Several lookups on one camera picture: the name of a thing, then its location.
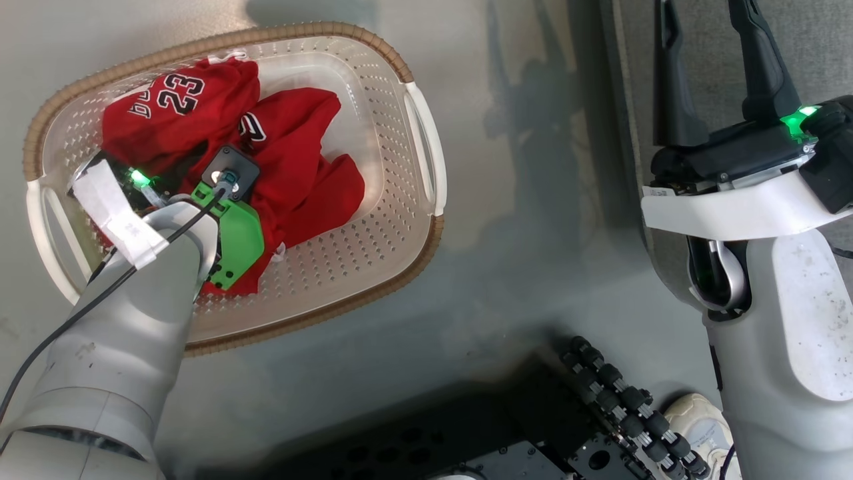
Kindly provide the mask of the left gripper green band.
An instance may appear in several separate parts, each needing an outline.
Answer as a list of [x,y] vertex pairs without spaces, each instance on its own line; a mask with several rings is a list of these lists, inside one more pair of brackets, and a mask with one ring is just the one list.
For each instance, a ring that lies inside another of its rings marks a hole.
[[217,242],[201,236],[201,279],[226,291],[265,249],[259,214],[246,202],[259,178],[259,165],[241,152],[217,152],[203,163],[198,185],[178,194],[165,179],[148,177],[98,152],[77,168],[70,182],[74,197],[98,230],[137,269],[152,263],[169,245],[162,229],[188,233],[198,212],[217,223]]

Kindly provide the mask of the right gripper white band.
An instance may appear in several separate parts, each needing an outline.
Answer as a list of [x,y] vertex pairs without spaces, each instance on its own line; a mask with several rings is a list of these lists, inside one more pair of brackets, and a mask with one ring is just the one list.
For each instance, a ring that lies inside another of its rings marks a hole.
[[[728,1],[742,49],[746,98],[743,118],[771,123],[801,106],[773,33],[756,1]],[[684,31],[673,1],[654,2],[653,141],[661,147],[694,148],[709,140],[696,115],[682,58]],[[816,141],[799,145],[799,156],[713,186],[709,193],[677,195],[671,187],[642,188],[646,227],[710,240],[792,236],[835,221],[800,174]]]

